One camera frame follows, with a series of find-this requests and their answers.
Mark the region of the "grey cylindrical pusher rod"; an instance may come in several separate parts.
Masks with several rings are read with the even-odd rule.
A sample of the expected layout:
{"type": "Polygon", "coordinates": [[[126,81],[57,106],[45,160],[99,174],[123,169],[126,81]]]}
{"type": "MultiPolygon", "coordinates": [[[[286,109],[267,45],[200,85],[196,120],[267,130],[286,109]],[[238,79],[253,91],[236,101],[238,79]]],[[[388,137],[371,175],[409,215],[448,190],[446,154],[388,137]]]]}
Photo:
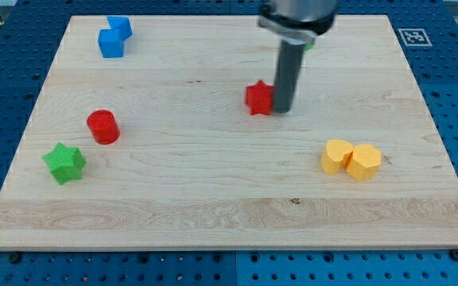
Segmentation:
{"type": "Polygon", "coordinates": [[[304,51],[305,42],[281,41],[274,79],[275,113],[287,113],[292,107],[304,51]]]}

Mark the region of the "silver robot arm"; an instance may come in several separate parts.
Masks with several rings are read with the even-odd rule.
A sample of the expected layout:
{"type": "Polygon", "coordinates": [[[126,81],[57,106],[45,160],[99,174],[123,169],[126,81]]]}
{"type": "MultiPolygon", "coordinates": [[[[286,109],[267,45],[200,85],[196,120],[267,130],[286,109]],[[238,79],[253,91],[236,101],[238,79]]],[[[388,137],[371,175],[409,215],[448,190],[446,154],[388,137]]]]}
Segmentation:
{"type": "Polygon", "coordinates": [[[290,111],[305,48],[330,30],[338,0],[270,0],[261,6],[258,26],[281,37],[274,78],[273,112],[290,111]]]}

